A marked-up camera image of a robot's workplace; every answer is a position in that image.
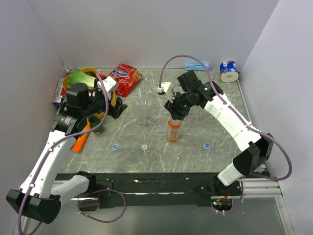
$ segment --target bottle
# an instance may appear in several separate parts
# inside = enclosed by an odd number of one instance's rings
[[[98,125],[101,122],[101,120],[99,118],[97,118],[95,115],[89,116],[88,121],[90,123],[90,128],[95,127],[96,125]],[[96,135],[100,135],[103,132],[104,132],[103,124],[93,131],[93,133],[95,133]]]
[[[169,119],[167,123],[166,138],[169,142],[176,142],[179,137],[179,129],[181,127],[181,120]]]

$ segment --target chip bag logo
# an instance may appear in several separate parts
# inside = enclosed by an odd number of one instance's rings
[[[127,77],[129,75],[128,71],[124,71],[120,69],[114,69],[112,73],[117,77]]]

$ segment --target snack bag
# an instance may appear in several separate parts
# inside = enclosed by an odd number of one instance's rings
[[[137,69],[124,64],[120,64],[113,69],[108,76],[118,82],[119,86],[116,89],[116,94],[122,97],[128,96],[142,78],[142,75],[138,73]]]

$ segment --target wall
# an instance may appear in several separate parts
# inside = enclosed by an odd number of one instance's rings
[[[65,69],[27,1],[1,1],[0,31],[0,230],[9,235],[17,214],[6,194],[19,188],[42,151]]]
[[[191,54],[241,69],[278,0],[28,0],[67,68],[161,68]],[[182,68],[177,59],[170,68]]]
[[[313,2],[281,0],[241,74],[254,124],[286,148],[292,176],[280,183],[297,235],[312,234]],[[268,162],[274,176],[287,173],[277,148]]]

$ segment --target bottle cap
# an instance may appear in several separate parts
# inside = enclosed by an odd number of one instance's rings
[[[209,149],[209,148],[210,148],[210,144],[209,144],[209,143],[205,143],[205,144],[204,144],[204,148],[205,148],[205,149]]]
[[[118,150],[118,145],[117,145],[117,144],[114,144],[114,145],[112,146],[112,149],[113,149],[113,150]]]

